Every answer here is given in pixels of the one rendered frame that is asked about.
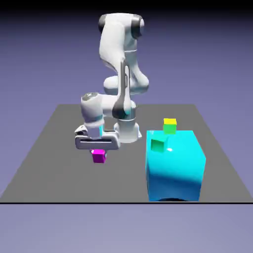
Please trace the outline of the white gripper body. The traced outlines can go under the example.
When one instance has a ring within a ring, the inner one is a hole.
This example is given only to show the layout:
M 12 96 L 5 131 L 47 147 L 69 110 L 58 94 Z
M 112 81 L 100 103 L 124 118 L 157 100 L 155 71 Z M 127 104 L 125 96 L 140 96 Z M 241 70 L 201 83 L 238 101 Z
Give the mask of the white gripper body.
M 101 137 L 91 138 L 87 134 L 76 135 L 75 145 L 81 150 L 117 150 L 120 147 L 117 131 L 104 131 Z

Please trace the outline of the small magenta cube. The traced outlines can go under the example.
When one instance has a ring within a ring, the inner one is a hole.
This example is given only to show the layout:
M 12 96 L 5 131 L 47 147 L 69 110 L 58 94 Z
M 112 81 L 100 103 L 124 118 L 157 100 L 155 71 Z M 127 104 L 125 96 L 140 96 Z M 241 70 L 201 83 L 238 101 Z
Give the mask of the small magenta cube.
M 92 158 L 94 163 L 105 163 L 106 161 L 106 152 L 103 149 L 94 149 L 92 150 Z

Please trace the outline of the small green cube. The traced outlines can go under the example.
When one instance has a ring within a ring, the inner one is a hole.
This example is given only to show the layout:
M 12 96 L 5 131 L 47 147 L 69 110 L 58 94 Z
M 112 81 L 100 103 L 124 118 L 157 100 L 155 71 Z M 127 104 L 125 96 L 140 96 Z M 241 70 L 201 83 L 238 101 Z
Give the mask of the small green cube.
M 151 150 L 160 153 L 164 152 L 167 138 L 165 135 L 152 135 Z

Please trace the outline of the small yellow cube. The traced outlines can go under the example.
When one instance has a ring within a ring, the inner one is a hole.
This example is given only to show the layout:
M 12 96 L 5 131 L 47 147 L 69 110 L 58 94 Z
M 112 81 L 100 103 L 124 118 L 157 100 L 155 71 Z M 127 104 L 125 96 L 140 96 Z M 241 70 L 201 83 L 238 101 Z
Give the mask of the small yellow cube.
M 163 131 L 164 134 L 176 134 L 177 121 L 176 119 L 164 118 Z

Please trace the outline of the large cyan box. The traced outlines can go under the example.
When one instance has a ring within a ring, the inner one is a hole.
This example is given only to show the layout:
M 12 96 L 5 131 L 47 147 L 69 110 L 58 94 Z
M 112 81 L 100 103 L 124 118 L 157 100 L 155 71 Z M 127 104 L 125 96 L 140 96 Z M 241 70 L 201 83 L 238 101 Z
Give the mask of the large cyan box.
M 151 136 L 165 135 L 164 152 L 151 150 Z M 145 172 L 149 201 L 198 201 L 206 165 L 205 154 L 192 130 L 164 134 L 146 132 Z

